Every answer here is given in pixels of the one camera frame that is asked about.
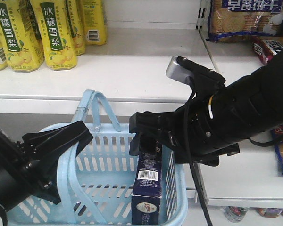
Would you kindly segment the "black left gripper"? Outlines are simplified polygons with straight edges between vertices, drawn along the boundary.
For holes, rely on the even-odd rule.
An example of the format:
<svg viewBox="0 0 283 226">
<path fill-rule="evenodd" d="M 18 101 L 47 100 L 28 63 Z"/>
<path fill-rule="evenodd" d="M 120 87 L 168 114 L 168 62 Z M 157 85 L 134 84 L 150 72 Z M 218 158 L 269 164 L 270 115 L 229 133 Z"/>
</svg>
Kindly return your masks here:
<svg viewBox="0 0 283 226">
<path fill-rule="evenodd" d="M 93 136 L 82 121 L 53 130 L 28 133 L 23 142 L 12 141 L 0 128 L 0 167 L 20 189 L 59 204 L 57 161 L 51 166 L 47 160 L 57 160 L 76 143 L 86 145 Z"/>
</svg>

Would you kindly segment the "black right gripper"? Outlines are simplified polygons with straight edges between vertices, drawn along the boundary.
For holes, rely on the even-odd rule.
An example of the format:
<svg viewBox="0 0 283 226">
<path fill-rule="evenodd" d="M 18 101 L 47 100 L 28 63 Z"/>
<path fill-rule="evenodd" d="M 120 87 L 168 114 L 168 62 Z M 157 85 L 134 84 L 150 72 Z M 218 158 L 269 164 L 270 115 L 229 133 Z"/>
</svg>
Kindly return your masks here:
<svg viewBox="0 0 283 226">
<path fill-rule="evenodd" d="M 154 154 L 157 142 L 175 154 L 175 162 L 200 163 L 218 166 L 221 155 L 240 152 L 238 143 L 229 144 L 208 126 L 205 114 L 191 117 L 183 105 L 173 112 L 136 112 L 130 117 L 129 132 L 135 136 L 130 142 L 129 155 Z"/>
</svg>

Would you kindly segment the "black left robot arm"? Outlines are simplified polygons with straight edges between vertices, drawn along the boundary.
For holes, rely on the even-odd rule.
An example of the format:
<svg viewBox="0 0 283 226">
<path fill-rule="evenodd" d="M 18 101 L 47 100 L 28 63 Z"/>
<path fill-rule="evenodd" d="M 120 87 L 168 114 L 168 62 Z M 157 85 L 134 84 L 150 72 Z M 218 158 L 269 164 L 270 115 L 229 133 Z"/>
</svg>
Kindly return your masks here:
<svg viewBox="0 0 283 226">
<path fill-rule="evenodd" d="M 54 204 L 61 202 L 57 187 L 60 156 L 78 144 L 79 154 L 93 139 L 82 121 L 53 130 L 27 133 L 13 142 L 0 129 L 0 218 L 33 195 Z"/>
</svg>

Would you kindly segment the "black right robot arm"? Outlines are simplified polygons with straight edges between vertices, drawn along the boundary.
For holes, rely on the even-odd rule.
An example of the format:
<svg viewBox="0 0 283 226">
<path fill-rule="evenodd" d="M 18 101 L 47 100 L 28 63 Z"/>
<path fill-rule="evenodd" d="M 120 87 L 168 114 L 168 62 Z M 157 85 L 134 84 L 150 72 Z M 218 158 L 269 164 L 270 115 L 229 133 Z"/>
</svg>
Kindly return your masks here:
<svg viewBox="0 0 283 226">
<path fill-rule="evenodd" d="M 131 156 L 152 154 L 160 142 L 176 163 L 216 167 L 220 156 L 239 153 L 241 141 L 283 124 L 283 50 L 228 86 L 221 74 L 182 56 L 171 58 L 166 74 L 190 86 L 191 95 L 174 111 L 130 117 Z"/>
</svg>

